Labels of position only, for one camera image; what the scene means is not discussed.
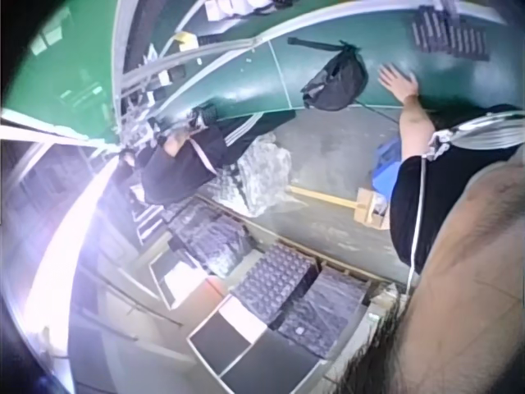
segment green conveyor belt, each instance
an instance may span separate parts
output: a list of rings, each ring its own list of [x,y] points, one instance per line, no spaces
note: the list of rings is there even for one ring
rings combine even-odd
[[[348,16],[311,25],[264,43],[231,60],[175,99],[163,112],[177,117],[205,101],[217,105],[220,117],[302,108],[301,88],[334,53],[291,47],[289,36],[337,44],[340,39],[361,48],[370,81],[360,101],[376,106],[398,105],[377,82],[377,68],[393,62],[414,71],[423,101],[437,108],[451,101],[489,107],[498,103],[523,106],[523,36],[509,27],[474,18],[486,28],[491,60],[474,62],[444,53],[421,53],[413,42],[411,11],[384,11]],[[277,65],[282,72],[280,78]]]

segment black t-shirt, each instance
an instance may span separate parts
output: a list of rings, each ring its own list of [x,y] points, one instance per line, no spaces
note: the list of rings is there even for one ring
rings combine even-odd
[[[437,233],[470,178],[483,168],[508,160],[518,147],[497,150],[471,150],[450,147],[433,162],[427,161],[421,233],[416,249],[416,272],[421,273]],[[401,164],[390,202],[390,235],[404,263],[410,265],[410,252],[418,215],[421,157],[413,156]]]

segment person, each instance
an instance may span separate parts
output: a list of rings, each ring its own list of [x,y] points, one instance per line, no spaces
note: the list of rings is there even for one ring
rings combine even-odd
[[[212,180],[217,169],[235,164],[257,137],[294,117],[295,111],[256,113],[199,132],[178,130],[138,154],[123,149],[121,161],[139,170],[147,204],[178,203]]]
[[[418,166],[421,159],[411,163],[411,158],[424,154],[433,125],[418,103],[415,76],[407,79],[392,67],[383,68],[381,83],[404,103],[403,177]],[[461,176],[455,174],[464,171],[461,167],[432,169],[428,163],[426,226],[434,229],[425,235],[431,250],[418,287],[404,308],[398,302],[382,319],[349,361],[333,394],[523,392],[525,157],[523,147],[513,151],[506,160],[478,164],[479,172],[465,163],[469,174]],[[458,185],[468,175],[470,181]],[[441,182],[439,176],[449,180]],[[432,189],[433,181],[450,187]],[[401,187],[414,182],[402,180],[396,198],[404,193]],[[448,195],[451,190],[459,193],[455,200]],[[451,204],[446,214],[440,198]],[[417,203],[401,204],[413,217],[408,204]],[[400,215],[393,224],[399,223]],[[404,225],[410,226],[410,217]],[[434,231],[435,239],[429,239]]]
[[[487,112],[515,108],[508,105],[487,110],[469,108],[464,114],[455,114],[446,121],[443,117],[433,121],[419,102],[418,81],[414,74],[405,77],[394,66],[383,66],[379,81],[403,104],[399,120],[402,164],[390,202],[390,235],[399,259],[410,265],[418,214],[421,157],[428,152],[428,143],[436,131],[435,124],[446,128],[483,116]],[[493,163],[508,160],[517,149],[518,146],[493,150],[451,146],[437,160],[427,160],[421,230],[414,261],[416,273],[422,272],[441,225],[473,175]]]

